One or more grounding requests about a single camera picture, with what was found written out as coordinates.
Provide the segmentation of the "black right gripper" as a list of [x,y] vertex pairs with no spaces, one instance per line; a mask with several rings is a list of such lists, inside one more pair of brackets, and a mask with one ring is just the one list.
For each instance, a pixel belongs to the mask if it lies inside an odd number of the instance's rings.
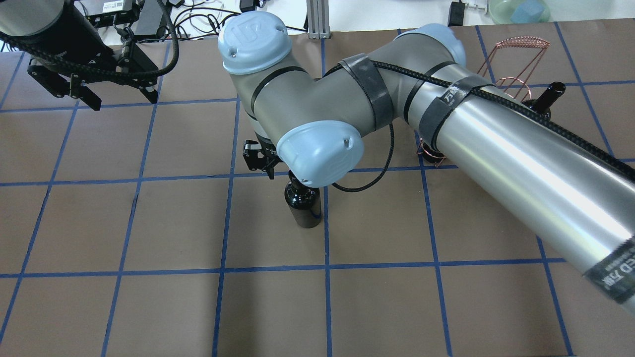
[[255,133],[256,140],[245,140],[242,157],[248,170],[265,172],[270,180],[274,180],[275,167],[284,163],[278,156],[277,149],[272,140]]

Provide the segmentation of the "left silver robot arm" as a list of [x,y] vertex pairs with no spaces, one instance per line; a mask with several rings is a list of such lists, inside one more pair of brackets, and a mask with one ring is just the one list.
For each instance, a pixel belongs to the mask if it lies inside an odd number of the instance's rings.
[[177,32],[165,3],[157,6],[172,36],[172,59],[164,68],[141,50],[129,27],[120,29],[119,50],[105,45],[97,29],[72,0],[3,0],[0,5],[1,40],[30,54],[27,72],[51,95],[81,100],[94,111],[102,100],[89,84],[110,82],[137,89],[157,103],[159,77],[177,65]]

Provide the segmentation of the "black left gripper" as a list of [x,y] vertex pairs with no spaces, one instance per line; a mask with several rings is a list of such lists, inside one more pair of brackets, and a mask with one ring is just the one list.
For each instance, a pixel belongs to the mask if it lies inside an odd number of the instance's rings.
[[172,70],[158,68],[143,52],[129,27],[120,30],[123,47],[107,47],[72,0],[3,0],[1,40],[30,54],[27,72],[55,97],[79,99],[100,111],[102,99],[90,83],[111,82],[136,88],[157,104],[157,79]]

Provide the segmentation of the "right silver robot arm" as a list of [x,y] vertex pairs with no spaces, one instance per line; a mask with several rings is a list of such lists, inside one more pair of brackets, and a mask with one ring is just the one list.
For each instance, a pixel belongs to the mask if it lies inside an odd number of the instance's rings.
[[218,48],[263,147],[303,185],[340,180],[362,158],[363,136],[404,119],[633,313],[633,168],[467,70],[450,28],[404,32],[318,80],[295,59],[286,25],[271,13],[232,18]]

